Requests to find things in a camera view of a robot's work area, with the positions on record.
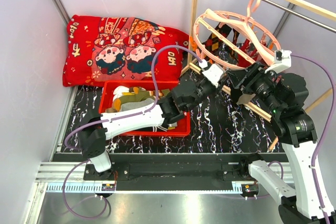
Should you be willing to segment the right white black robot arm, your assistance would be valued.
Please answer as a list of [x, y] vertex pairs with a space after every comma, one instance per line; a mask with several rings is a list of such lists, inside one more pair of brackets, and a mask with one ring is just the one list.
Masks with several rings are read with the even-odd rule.
[[283, 223], [335, 223], [335, 209], [325, 187], [312, 118], [303, 110], [309, 92], [303, 77], [287, 73], [290, 62], [265, 67], [256, 62], [246, 69], [229, 70], [234, 102], [254, 94], [271, 113], [271, 127], [286, 153], [295, 188], [288, 186], [256, 154], [238, 167], [244, 180], [256, 179], [278, 205]]

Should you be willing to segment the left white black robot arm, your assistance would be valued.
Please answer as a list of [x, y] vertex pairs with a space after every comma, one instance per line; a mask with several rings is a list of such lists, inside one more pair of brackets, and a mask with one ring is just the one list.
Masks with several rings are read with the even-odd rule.
[[217, 95], [225, 79], [210, 81], [203, 77], [201, 81], [129, 81], [131, 87], [140, 86], [149, 90], [169, 89], [169, 93], [156, 104], [116, 113], [89, 112], [79, 124], [79, 147], [83, 158], [91, 162], [95, 174], [103, 180], [113, 175], [113, 167], [105, 148], [106, 140], [117, 135], [149, 127], [167, 129], [170, 124], [185, 117], [209, 95]]

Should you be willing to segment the pink round clip hanger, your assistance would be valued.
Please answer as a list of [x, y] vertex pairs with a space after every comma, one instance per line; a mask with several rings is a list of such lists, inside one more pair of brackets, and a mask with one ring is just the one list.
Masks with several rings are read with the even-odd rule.
[[[208, 8], [196, 18], [193, 25], [192, 45], [196, 54], [229, 69], [246, 68], [256, 61], [261, 61], [267, 66], [273, 65], [274, 53], [276, 50], [281, 50], [281, 45], [266, 27], [252, 17], [252, 13], [257, 10], [260, 3], [261, 0], [249, 0], [245, 15]], [[219, 23], [233, 29], [227, 38], [215, 30]], [[204, 42], [211, 33], [228, 45], [231, 53], [220, 52], [219, 56], [210, 53], [205, 48]], [[253, 60], [238, 48], [238, 44], [243, 43], [245, 39], [249, 39], [254, 44], [259, 54], [257, 60]]]

